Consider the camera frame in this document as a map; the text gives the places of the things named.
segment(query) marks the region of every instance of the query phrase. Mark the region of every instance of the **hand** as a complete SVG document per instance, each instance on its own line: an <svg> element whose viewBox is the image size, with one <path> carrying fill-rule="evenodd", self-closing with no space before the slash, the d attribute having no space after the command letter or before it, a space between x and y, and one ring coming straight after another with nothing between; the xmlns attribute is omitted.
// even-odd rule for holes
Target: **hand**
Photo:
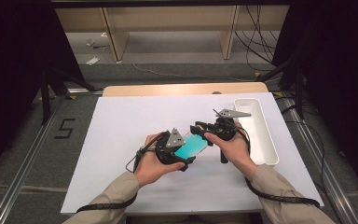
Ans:
<svg viewBox="0 0 358 224"><path fill-rule="evenodd" d="M145 146L155 137L157 134L147 136ZM184 167L185 164L177 162L170 165L162 164L156 157L154 151L147 151L139 161L138 167L135 170L135 176L138 179L140 188L147 184L156 182L163 175L177 171Z"/></svg>
<svg viewBox="0 0 358 224"><path fill-rule="evenodd" d="M240 128L242 127L238 122L235 122L235 124ZM229 141L225 141L212 133L206 133L204 136L219 146L227 160L231 161L252 182L257 165L250 158L248 145L239 133L236 133Z"/></svg>

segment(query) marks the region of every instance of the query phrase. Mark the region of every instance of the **sleeve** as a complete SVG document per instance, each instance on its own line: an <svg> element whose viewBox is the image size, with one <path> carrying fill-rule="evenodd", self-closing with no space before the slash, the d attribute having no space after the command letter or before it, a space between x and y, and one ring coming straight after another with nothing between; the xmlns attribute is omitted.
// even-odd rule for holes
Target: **sleeve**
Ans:
<svg viewBox="0 0 358 224"><path fill-rule="evenodd" d="M98 195L89 204L93 203L124 203L135 196L139 190L139 182L133 173L125 172L116 178L102 194ZM118 223L124 215L123 209L91 210L79 212L64 224L81 223Z"/></svg>
<svg viewBox="0 0 358 224"><path fill-rule="evenodd" d="M252 186L271 195L304 197L282 175L266 164L257 167ZM273 223L334 223L314 205L279 203L263 198L259 200Z"/></svg>

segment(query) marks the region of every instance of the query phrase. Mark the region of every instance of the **white tray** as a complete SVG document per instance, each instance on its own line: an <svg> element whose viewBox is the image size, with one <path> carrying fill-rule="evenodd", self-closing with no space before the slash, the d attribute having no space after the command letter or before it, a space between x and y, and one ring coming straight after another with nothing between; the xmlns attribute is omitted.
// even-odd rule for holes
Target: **white tray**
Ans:
<svg viewBox="0 0 358 224"><path fill-rule="evenodd" d="M249 134L251 140L251 158L256 164L274 166L279 157L269 134L263 109L257 99L237 99L235 109L250 113L251 117L238 118L238 122Z"/></svg>

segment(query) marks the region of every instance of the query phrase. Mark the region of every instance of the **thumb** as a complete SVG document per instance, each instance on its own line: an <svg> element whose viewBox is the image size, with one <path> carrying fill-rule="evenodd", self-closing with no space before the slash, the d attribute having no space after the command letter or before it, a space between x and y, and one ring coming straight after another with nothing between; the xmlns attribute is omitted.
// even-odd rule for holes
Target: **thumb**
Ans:
<svg viewBox="0 0 358 224"><path fill-rule="evenodd" d="M221 147L223 142L225 142L223 139L219 138L218 136L216 136L215 134L212 134L212 133L205 133L204 136L206 139L208 139L209 141L211 141L214 144L217 144L219 147Z"/></svg>
<svg viewBox="0 0 358 224"><path fill-rule="evenodd" d="M173 163L173 164L170 164L170 165L165 165L165 172L170 173L170 172L173 172L173 171L177 171L177 170L181 169L184 166L185 166L185 164L182 163L182 162L176 162L176 163Z"/></svg>

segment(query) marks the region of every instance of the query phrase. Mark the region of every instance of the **white tabletop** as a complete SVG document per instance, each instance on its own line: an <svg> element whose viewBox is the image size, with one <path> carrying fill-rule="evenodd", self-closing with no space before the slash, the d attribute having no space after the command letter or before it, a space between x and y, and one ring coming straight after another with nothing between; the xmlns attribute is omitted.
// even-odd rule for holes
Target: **white tabletop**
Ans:
<svg viewBox="0 0 358 224"><path fill-rule="evenodd" d="M96 105L62 213L75 213L121 175L149 134L177 128L184 135L195 121L213 123L213 109L233 109L234 101L242 98L255 98L261 104L280 158L274 169L305 197L323 205L270 93L102 97ZM241 173L230 163L220 163L219 148L213 146L203 150L185 172L167 174L140 189L126 213L208 214L260 209L260 202L246 187Z"/></svg>

